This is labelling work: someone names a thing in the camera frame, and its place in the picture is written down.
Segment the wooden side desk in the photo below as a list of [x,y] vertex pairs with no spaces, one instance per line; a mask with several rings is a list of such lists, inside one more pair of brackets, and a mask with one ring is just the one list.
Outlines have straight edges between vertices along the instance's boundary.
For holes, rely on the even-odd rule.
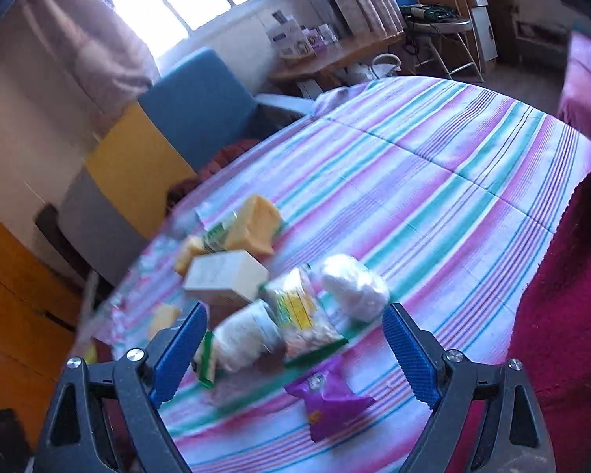
[[340,39],[312,57],[294,64],[285,63],[270,74],[269,81],[276,87],[284,88],[296,82],[312,79],[324,90],[334,89],[342,85],[335,76],[340,69],[378,54],[388,46],[401,42],[404,37],[403,32],[368,32]]

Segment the dark red garment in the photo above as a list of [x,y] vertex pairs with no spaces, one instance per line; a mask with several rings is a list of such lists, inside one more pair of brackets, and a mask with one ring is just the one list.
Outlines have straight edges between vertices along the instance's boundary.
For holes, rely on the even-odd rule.
[[165,215],[168,216],[177,204],[203,182],[207,182],[210,177],[225,169],[232,164],[234,160],[238,159],[250,149],[253,149],[253,147],[259,143],[260,141],[258,139],[244,139],[229,146],[225,146],[205,167],[201,168],[201,171],[199,171],[198,174],[183,179],[183,181],[178,182],[176,185],[172,185],[171,188],[168,189],[166,195]]

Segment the orange wooden wardrobe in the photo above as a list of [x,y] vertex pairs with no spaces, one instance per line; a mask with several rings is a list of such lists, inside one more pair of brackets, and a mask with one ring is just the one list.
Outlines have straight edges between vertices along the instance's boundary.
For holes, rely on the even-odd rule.
[[0,409],[35,445],[74,343],[80,298],[0,222]]

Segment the white snack packet green edge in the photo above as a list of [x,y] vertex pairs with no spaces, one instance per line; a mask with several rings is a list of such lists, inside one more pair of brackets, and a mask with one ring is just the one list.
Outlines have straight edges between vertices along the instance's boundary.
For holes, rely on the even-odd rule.
[[225,372],[248,369],[283,343],[271,307],[257,299],[206,331],[194,354],[193,369],[199,383],[212,389],[218,369]]

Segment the metal folding chair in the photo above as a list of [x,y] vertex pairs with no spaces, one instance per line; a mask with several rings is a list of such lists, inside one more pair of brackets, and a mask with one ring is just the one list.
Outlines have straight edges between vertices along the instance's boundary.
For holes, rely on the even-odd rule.
[[[410,73],[421,67],[438,65],[445,78],[453,79],[469,69],[479,82],[483,74],[471,53],[468,34],[474,24],[466,0],[395,0],[405,21],[405,51],[413,58]],[[459,66],[449,67],[439,47],[450,44],[453,52],[464,54]]]

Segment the white wrapped bun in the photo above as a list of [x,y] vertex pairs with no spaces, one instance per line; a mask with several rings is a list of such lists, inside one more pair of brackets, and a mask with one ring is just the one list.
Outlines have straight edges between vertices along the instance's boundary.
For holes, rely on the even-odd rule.
[[383,277],[353,256],[327,257],[318,270],[318,277],[322,288],[353,320],[371,322],[390,302],[390,288]]

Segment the yellow green snack packet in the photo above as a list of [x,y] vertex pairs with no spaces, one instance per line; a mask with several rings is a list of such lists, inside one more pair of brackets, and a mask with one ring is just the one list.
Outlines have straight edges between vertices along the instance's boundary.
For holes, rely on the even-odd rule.
[[316,297],[307,267],[295,267],[259,288],[282,341],[286,365],[320,361],[348,343]]

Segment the small purple box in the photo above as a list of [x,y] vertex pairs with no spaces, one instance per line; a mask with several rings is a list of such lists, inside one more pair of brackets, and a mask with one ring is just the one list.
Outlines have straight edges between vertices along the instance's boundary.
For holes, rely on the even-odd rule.
[[331,24],[320,24],[317,31],[324,45],[334,44],[338,41],[338,36]]

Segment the purple candy wrapper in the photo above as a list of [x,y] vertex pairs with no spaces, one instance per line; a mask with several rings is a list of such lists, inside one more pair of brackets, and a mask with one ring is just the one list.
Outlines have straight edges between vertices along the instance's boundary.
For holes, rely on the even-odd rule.
[[375,398],[356,395],[346,381],[341,356],[327,359],[285,387],[304,402],[310,438],[331,438],[369,409]]

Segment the yellow sponge piece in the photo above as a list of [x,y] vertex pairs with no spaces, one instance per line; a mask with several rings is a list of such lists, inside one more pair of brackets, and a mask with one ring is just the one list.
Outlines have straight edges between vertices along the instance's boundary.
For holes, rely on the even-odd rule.
[[148,339],[153,339],[161,330],[171,328],[181,315],[182,310],[171,304],[161,304],[153,312],[149,329]]

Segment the white appliance box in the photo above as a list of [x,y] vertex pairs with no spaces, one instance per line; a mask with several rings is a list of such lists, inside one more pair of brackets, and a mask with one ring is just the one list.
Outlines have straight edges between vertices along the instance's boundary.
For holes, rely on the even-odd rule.
[[291,16],[282,24],[266,30],[268,39],[280,58],[301,60],[315,54],[300,24]]

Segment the small yellow sponge block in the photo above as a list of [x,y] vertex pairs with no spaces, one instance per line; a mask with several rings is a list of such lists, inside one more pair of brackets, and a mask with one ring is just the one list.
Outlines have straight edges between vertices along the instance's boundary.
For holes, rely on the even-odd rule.
[[183,241],[182,247],[175,260],[174,269],[179,276],[184,277],[195,257],[205,255],[208,251],[201,236],[191,235]]

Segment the green white medicine box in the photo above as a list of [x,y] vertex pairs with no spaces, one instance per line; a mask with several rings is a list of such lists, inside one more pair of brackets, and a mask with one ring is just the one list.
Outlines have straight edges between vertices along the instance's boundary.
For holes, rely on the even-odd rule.
[[227,239],[229,229],[234,225],[237,217],[237,213],[235,211],[231,211],[227,217],[216,223],[214,226],[210,227],[210,229],[208,229],[208,231],[201,237],[201,242],[203,243],[204,249],[208,253],[219,253],[226,250],[225,241]]

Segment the white text carton box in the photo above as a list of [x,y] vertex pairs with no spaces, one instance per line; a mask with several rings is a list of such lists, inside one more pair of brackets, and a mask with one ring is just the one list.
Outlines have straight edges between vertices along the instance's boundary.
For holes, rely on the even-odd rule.
[[269,271],[244,250],[226,251],[193,259],[183,289],[208,305],[241,307],[253,302]]

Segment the grey yellow blue chair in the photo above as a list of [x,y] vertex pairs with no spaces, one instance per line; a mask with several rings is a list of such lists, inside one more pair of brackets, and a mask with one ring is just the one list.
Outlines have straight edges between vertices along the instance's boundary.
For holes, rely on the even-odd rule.
[[305,115],[312,103],[254,96],[201,48],[123,111],[37,228],[79,277],[117,285],[161,226],[169,188],[198,177],[224,147],[274,134],[272,110]]

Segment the striped pastel bed sheet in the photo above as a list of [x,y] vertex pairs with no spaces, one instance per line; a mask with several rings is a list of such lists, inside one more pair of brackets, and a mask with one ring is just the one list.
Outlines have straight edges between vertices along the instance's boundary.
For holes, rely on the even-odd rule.
[[[186,197],[104,303],[93,334],[122,354],[147,341],[164,303],[192,301],[175,273],[189,235],[259,194],[284,228],[272,276],[344,253],[378,272],[395,301],[477,362],[506,354],[525,287],[576,185],[591,141],[554,116],[455,81],[401,77],[317,100],[312,116],[262,142]],[[205,389],[186,376],[161,408],[195,472],[378,472],[399,467],[429,415],[378,324],[321,303],[347,344],[350,387],[374,404],[346,430],[312,441],[300,369],[237,372]]]

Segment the pink pillow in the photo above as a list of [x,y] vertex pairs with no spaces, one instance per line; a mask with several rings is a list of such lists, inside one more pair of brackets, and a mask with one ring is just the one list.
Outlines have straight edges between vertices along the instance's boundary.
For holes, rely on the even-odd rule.
[[591,140],[591,38],[573,31],[557,117]]

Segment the dark red blanket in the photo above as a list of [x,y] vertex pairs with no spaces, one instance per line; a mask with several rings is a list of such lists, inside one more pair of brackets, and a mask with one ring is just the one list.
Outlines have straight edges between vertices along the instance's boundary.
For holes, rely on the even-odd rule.
[[591,472],[591,172],[523,293],[507,354],[531,380],[557,471]]

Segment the pink curtain left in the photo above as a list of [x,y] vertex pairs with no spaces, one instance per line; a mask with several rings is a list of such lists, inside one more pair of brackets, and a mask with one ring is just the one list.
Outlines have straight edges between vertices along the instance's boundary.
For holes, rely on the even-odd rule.
[[112,0],[19,0],[34,35],[93,107],[106,131],[160,79],[146,43]]

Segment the large yellow sponge block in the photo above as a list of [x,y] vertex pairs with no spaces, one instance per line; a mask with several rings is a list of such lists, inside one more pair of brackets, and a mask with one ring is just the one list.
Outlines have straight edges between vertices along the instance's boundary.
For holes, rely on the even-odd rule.
[[245,250],[255,257],[274,254],[272,240],[282,225],[282,216],[272,202],[258,194],[250,196],[237,212],[225,239],[227,251]]

